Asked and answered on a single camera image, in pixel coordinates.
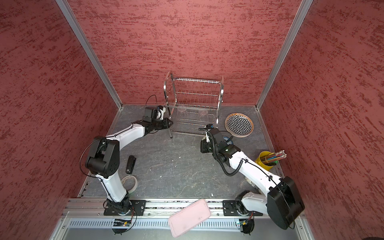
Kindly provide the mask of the white patterned plate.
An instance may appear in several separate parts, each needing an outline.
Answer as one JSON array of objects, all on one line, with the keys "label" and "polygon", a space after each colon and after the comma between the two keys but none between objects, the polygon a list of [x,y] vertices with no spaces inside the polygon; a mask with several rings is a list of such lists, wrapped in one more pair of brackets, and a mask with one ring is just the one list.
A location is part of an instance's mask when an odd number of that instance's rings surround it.
[{"label": "white patterned plate", "polygon": [[227,116],[225,128],[234,137],[245,138],[253,132],[255,126],[248,116],[241,113],[233,113]]}]

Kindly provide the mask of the steel two-tier dish rack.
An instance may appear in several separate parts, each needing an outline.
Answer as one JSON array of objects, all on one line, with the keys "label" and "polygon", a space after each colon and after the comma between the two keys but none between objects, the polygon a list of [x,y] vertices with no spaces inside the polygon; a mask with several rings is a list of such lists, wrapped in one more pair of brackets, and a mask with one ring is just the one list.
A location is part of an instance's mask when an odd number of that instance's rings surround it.
[{"label": "steel two-tier dish rack", "polygon": [[169,71],[164,81],[165,105],[171,121],[171,133],[202,135],[199,128],[219,124],[224,95],[224,77],[220,80],[176,77]]}]

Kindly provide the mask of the blue white porcelain bowl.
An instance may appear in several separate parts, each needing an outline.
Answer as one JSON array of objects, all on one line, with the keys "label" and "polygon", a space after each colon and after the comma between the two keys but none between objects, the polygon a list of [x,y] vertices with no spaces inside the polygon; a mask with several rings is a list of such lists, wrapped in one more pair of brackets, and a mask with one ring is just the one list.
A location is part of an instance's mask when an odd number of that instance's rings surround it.
[{"label": "blue white porcelain bowl", "polygon": [[227,144],[229,145],[233,145],[233,141],[232,141],[232,138],[233,137],[226,137],[226,136],[223,136],[224,140],[227,142]]}]

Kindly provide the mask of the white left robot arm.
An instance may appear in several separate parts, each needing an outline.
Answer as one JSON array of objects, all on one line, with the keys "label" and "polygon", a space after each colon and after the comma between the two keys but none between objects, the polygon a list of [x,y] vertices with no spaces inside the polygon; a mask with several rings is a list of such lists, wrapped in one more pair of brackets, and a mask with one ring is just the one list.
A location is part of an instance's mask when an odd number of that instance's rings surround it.
[{"label": "white left robot arm", "polygon": [[127,201],[128,192],[123,187],[119,177],[120,150],[152,132],[169,129],[173,122],[162,120],[136,121],[130,127],[113,135],[98,137],[90,145],[85,167],[103,185],[107,199],[116,204]]}]

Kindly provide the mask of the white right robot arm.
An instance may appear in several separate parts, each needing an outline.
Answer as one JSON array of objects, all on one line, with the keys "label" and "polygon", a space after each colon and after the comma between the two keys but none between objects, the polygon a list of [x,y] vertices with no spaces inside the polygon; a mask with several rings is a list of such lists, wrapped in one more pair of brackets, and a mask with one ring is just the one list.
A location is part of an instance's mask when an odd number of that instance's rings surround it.
[{"label": "white right robot arm", "polygon": [[222,131],[207,125],[200,128],[205,133],[201,140],[201,153],[212,154],[224,174],[245,176],[260,191],[244,191],[235,198],[235,209],[241,216],[257,212],[267,215],[281,229],[294,224],[305,210],[298,187],[289,177],[279,177],[251,160],[240,148],[225,140]]}]

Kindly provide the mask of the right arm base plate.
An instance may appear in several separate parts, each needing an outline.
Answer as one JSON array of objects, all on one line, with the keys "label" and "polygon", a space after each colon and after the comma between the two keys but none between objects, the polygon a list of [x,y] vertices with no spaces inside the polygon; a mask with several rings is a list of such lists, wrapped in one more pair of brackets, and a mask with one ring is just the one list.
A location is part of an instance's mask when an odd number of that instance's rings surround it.
[{"label": "right arm base plate", "polygon": [[241,201],[236,200],[223,200],[223,213],[226,217],[262,217],[263,214],[259,212],[251,212],[246,210]]}]

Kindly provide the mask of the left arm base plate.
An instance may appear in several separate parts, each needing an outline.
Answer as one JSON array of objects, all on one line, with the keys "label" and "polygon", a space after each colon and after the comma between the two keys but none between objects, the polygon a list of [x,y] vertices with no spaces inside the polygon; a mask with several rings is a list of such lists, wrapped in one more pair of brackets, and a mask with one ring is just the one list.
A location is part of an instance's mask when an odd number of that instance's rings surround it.
[{"label": "left arm base plate", "polygon": [[106,200],[104,204],[104,216],[142,216],[146,203],[146,200],[128,200],[126,203],[114,203]]}]

